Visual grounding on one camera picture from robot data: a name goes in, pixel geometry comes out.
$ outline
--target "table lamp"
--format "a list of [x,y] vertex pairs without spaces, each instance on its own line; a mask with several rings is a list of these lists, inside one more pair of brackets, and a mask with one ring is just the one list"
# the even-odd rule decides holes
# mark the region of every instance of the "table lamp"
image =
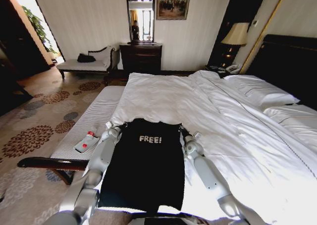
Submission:
[[234,23],[227,36],[221,41],[223,44],[231,45],[227,48],[226,52],[222,54],[224,62],[221,63],[221,67],[231,65],[240,46],[246,45],[248,27],[249,23]]

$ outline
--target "green plant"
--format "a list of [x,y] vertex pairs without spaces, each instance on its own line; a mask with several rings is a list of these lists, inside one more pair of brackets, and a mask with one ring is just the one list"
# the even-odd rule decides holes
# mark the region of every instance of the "green plant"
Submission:
[[[28,17],[29,21],[31,22],[34,30],[36,31],[37,35],[39,36],[39,38],[41,39],[45,49],[47,52],[52,52],[52,53],[55,53],[57,54],[57,52],[54,51],[52,45],[51,45],[51,42],[49,41],[49,39],[47,39],[46,37],[46,33],[44,32],[44,28],[43,26],[41,25],[41,19],[37,16],[35,16],[31,10],[29,10],[27,7],[25,6],[22,6],[26,16]],[[45,42],[47,42],[50,46],[49,47],[46,47],[45,46]]]

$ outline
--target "bed bench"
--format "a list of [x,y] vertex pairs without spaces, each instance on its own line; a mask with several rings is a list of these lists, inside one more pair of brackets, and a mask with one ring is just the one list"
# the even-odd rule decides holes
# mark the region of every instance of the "bed bench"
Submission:
[[97,128],[96,136],[101,137],[106,130],[105,123],[110,121],[113,112],[123,93],[124,86],[105,87],[72,129],[61,140],[55,151],[49,158],[28,157],[19,161],[18,167],[46,168],[56,173],[66,184],[72,182],[72,175],[66,170],[85,170],[86,165],[92,156],[95,146],[92,146],[84,153],[78,153],[73,147],[85,137],[92,126]]
[[[98,51],[88,51],[88,55],[91,53],[101,53],[106,48],[103,48]],[[110,64],[105,65],[102,60],[97,59],[94,62],[78,62],[76,59],[67,60],[61,64],[58,64],[56,67],[60,71],[62,78],[65,78],[64,72],[85,72],[85,73],[101,73],[104,74],[104,79],[106,79],[107,72],[111,71],[113,68],[116,68],[120,62],[120,53],[119,50],[112,48],[110,51]]]

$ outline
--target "lamp shade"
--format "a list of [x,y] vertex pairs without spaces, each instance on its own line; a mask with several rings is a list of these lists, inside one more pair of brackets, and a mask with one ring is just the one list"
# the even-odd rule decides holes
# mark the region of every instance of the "lamp shade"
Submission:
[[230,32],[221,41],[228,45],[244,45],[247,43],[247,31],[249,23],[235,23],[232,25]]

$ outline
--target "painting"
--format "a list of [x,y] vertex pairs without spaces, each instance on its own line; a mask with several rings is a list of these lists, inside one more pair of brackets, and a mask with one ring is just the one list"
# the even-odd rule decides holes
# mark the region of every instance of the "painting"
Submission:
[[189,0],[157,0],[157,20],[185,20]]

